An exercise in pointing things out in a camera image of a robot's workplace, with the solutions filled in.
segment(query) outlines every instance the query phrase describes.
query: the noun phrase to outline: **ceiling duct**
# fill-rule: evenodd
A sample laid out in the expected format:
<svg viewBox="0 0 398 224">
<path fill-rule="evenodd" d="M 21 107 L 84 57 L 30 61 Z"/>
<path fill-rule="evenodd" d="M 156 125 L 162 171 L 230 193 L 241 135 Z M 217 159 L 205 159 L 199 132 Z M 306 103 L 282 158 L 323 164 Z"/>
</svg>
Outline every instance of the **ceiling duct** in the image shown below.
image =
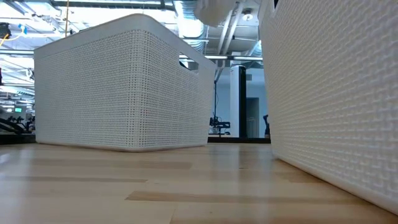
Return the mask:
<svg viewBox="0 0 398 224">
<path fill-rule="evenodd" d="M 180 37 L 205 38 L 206 27 L 195 15 L 196 1 L 174 1 L 175 10 L 178 13 L 178 29 Z M 197 51 L 203 53 L 205 43 L 200 40 L 185 40 Z"/>
<path fill-rule="evenodd" d="M 254 56 L 254 57 L 261 57 L 262 56 L 262 50 L 261 50 L 261 40 L 259 40 L 251 52 L 248 54 L 248 56 Z"/>
</svg>

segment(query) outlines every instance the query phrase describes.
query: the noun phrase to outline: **ceiling pipe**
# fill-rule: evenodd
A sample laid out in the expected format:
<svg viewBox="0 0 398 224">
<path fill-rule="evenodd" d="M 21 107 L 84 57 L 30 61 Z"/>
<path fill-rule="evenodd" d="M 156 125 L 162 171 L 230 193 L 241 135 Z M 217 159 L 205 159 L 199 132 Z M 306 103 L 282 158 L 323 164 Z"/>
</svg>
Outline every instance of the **ceiling pipe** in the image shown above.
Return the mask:
<svg viewBox="0 0 398 224">
<path fill-rule="evenodd" d="M 226 35 L 227 31 L 228 31 L 229 22 L 231 21 L 232 11 L 233 11 L 233 10 L 231 10 L 231 11 L 228 13 L 228 16 L 227 16 L 226 19 L 225 19 L 225 23 L 224 23 L 223 31 L 222 31 L 222 33 L 221 33 L 220 41 L 218 42 L 218 47 L 217 47 L 217 53 L 218 53 L 218 54 L 221 53 L 221 48 L 223 47 L 225 35 Z"/>
<path fill-rule="evenodd" d="M 217 69 L 217 74 L 216 74 L 215 83 L 217 83 L 218 80 L 220 79 L 221 73 L 223 72 L 224 68 L 225 68 L 225 61 L 223 61 L 222 66 L 221 66 L 220 68 Z"/>
<path fill-rule="evenodd" d="M 232 37 L 235 33 L 236 25 L 238 24 L 238 22 L 241 18 L 242 11 L 243 11 L 243 4 L 238 3 L 238 9 L 236 10 L 234 22 L 232 23 L 232 26 L 229 30 L 228 39 L 226 40 L 225 47 L 224 47 L 224 50 L 222 53 L 223 55 L 226 54 L 229 49 L 229 45 L 231 44 Z"/>
<path fill-rule="evenodd" d="M 180 37 L 191 45 L 195 50 L 203 53 L 205 48 L 204 41 L 205 29 L 201 21 L 194 14 L 197 6 L 196 1 L 174 1 L 175 10 L 178 14 L 178 33 Z"/>
<path fill-rule="evenodd" d="M 25 0 L 27 2 L 41 2 L 43 0 Z M 57 0 L 51 1 L 52 6 L 58 7 L 66 7 L 68 0 Z M 146 3 L 145 1 L 131 3 L 129 1 L 106 1 L 106 2 L 97 2 L 97 1 L 70 1 L 69 7 L 97 7 L 97 8 L 106 8 L 106 9 L 158 9 L 158 10 L 170 10 L 175 11 L 174 6 L 170 6 L 168 4 L 162 4 L 159 2 L 158 4 Z"/>
</svg>

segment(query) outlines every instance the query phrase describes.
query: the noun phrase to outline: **wall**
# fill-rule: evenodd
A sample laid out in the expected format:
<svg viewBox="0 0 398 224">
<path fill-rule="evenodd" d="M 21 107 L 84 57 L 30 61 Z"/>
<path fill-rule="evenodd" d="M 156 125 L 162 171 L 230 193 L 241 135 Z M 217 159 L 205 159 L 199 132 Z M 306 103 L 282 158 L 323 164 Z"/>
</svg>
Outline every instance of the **wall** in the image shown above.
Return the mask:
<svg viewBox="0 0 398 224">
<path fill-rule="evenodd" d="M 264 85 L 264 72 L 263 69 L 253 68 L 246 71 L 247 74 L 252 74 L 254 82 L 246 83 L 246 97 L 247 98 L 259 98 L 259 135 L 260 138 L 264 137 L 264 132 L 266 130 L 266 124 L 262 118 L 268 113 L 267 109 L 267 98 L 266 89 Z M 229 119 L 229 68 L 225 68 L 221 74 L 220 79 L 222 81 L 217 84 L 217 95 L 218 95 L 218 105 L 217 105 L 217 116 L 221 117 L 223 121 L 230 121 Z"/>
<path fill-rule="evenodd" d="M 272 3 L 261 40 L 274 154 L 398 214 L 397 2 Z"/>
</svg>

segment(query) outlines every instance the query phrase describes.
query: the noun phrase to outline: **white column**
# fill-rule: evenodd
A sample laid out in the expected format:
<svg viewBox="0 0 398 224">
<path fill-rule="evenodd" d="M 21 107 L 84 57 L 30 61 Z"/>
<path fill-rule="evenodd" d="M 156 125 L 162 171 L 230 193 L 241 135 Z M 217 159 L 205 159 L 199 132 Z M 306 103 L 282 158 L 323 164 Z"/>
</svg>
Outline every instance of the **white column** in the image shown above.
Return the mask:
<svg viewBox="0 0 398 224">
<path fill-rule="evenodd" d="M 231 137 L 239 137 L 239 65 L 231 67 L 229 94 L 229 120 Z"/>
</svg>

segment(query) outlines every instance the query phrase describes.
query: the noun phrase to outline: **woven plastic basket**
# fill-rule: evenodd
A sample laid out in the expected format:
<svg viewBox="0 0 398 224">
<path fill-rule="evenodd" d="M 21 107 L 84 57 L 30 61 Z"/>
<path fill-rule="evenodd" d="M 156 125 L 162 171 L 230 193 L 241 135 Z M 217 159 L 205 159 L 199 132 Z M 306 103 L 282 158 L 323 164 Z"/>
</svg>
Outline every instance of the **woven plastic basket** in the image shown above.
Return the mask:
<svg viewBox="0 0 398 224">
<path fill-rule="evenodd" d="M 182 67 L 180 53 L 198 63 Z M 37 142 L 122 151 L 207 143 L 216 65 L 133 14 L 34 51 Z"/>
<path fill-rule="evenodd" d="M 395 0 L 259 12 L 274 155 L 396 214 L 397 12 Z"/>
</svg>

